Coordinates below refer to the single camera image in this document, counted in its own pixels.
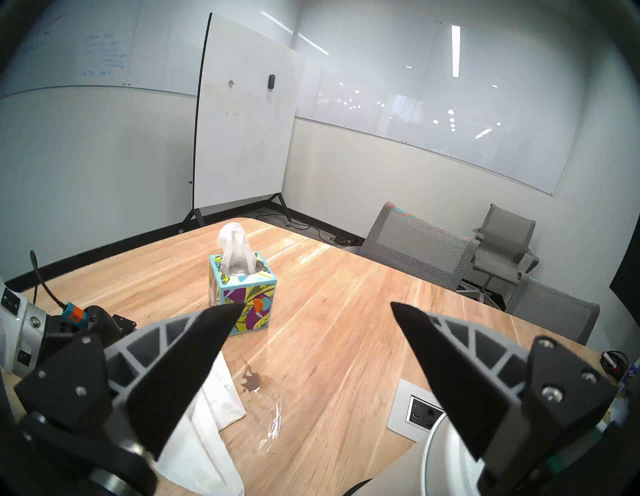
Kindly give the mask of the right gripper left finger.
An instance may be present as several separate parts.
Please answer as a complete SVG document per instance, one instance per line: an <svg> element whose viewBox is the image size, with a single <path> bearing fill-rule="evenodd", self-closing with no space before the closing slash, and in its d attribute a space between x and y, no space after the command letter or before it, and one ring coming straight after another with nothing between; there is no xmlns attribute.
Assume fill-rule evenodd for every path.
<svg viewBox="0 0 640 496"><path fill-rule="evenodd" d="M209 375L243 304L139 329L108 348L76 333L18 383L17 429L34 446L84 461L157 458ZM127 451L132 442L143 454Z"/></svg>

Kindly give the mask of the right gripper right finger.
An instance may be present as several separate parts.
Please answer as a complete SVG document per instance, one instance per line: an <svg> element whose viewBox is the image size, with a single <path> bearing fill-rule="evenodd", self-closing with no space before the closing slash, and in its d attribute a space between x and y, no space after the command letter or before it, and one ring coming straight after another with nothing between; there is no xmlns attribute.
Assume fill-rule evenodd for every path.
<svg viewBox="0 0 640 496"><path fill-rule="evenodd" d="M617 386L553 337L529 350L493 329L390 303L431 392L475 460L480 494L522 494L533 472L593 430Z"/></svg>

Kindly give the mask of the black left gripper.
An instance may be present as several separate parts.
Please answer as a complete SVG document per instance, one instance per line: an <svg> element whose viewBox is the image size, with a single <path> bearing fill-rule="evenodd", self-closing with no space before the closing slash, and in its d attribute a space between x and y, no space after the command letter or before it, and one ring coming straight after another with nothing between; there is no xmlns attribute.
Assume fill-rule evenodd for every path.
<svg viewBox="0 0 640 496"><path fill-rule="evenodd" d="M120 329L121 337L133 333L137 324L118 314L112 315L113 321ZM78 326L67 319L46 319L42 339L42 360L46 361L64 348L75 337L75 334L88 331L88 325Z"/></svg>

